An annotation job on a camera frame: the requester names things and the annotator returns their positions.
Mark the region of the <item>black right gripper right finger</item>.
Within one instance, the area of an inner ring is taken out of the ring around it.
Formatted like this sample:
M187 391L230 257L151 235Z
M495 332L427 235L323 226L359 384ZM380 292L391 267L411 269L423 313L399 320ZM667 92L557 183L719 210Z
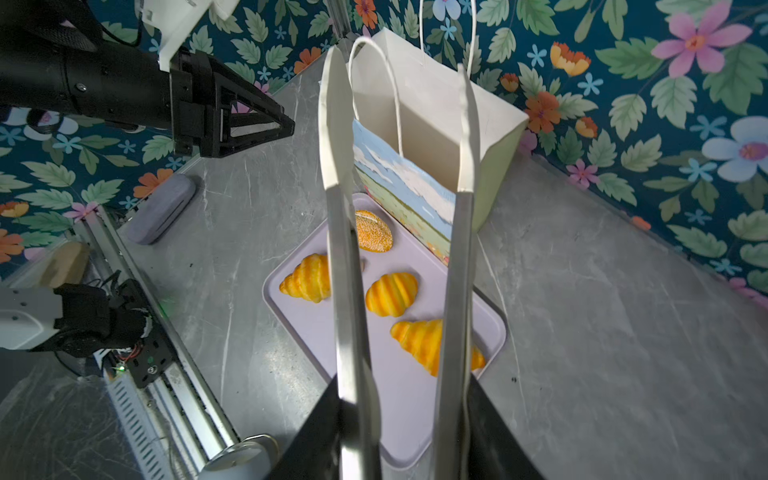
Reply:
M475 377L469 383L467 408L469 479L544 479Z

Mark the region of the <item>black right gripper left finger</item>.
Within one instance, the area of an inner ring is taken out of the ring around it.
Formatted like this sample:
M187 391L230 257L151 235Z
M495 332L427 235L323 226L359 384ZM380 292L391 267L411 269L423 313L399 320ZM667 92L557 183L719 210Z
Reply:
M269 480L338 480L342 402L334 376L267 476Z

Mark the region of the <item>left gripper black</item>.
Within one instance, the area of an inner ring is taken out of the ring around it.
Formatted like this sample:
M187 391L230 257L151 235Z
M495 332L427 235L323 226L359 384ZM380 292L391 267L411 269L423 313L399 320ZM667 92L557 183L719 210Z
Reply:
M223 158L294 133L295 122L283 106L208 54L181 49L172 58L169 78L177 155L190 155L197 146L204 157ZM264 116L230 116L238 103Z

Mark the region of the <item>cream and steel tongs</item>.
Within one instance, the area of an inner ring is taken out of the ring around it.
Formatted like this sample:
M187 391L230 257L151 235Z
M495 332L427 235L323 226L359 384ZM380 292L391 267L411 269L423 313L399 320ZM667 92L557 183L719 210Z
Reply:
M451 262L433 429L436 479L468 476L471 428L474 190L480 160L475 96L458 74L460 162ZM343 479L381 476L381 412L372 374L353 192L353 93L341 50L331 48L323 66L318 103L319 158L327 202L329 273L334 308L336 386L339 399L339 474Z

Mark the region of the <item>croissant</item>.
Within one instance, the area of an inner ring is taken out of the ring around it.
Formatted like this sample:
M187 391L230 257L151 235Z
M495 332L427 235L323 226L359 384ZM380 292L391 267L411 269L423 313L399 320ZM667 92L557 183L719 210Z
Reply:
M326 255L305 257L279 285L279 291L293 298L320 303L331 297L329 261Z
M442 333L442 319L400 321L390 329L391 337L433 377L439 374Z

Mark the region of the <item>landscape print paper bag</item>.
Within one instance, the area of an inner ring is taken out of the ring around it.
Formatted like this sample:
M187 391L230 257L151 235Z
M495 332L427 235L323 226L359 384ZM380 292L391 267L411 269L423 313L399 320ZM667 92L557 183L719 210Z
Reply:
M408 3L405 16L358 38L348 62L355 162L369 195L442 263L459 191L459 63L475 99L479 164L473 229L486 221L525 133L528 117L479 84L479 38L463 40L457 1Z

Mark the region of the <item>small round bread roll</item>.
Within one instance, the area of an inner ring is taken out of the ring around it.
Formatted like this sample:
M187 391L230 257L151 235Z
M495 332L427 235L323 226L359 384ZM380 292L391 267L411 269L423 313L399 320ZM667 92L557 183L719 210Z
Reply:
M413 305L418 290L418 280L408 272L385 274L366 292L366 308L380 317L400 317Z

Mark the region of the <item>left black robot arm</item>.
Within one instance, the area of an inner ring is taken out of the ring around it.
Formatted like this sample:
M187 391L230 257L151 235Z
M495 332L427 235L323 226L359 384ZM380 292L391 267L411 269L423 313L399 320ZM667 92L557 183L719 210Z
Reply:
M161 34L151 55L118 38L85 1L1 4L1 117L27 108L83 115L129 129L166 129L178 155L222 158L290 137L284 108L232 68L184 45L203 15L234 1L138 1L140 24Z

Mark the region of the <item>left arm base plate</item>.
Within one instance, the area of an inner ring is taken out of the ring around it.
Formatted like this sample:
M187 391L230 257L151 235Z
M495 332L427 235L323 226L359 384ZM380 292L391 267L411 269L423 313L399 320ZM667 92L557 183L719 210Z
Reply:
M122 341L109 357L118 372L129 373L143 389L174 364L176 349L138 281L128 279L114 287L109 305L118 321L112 332Z

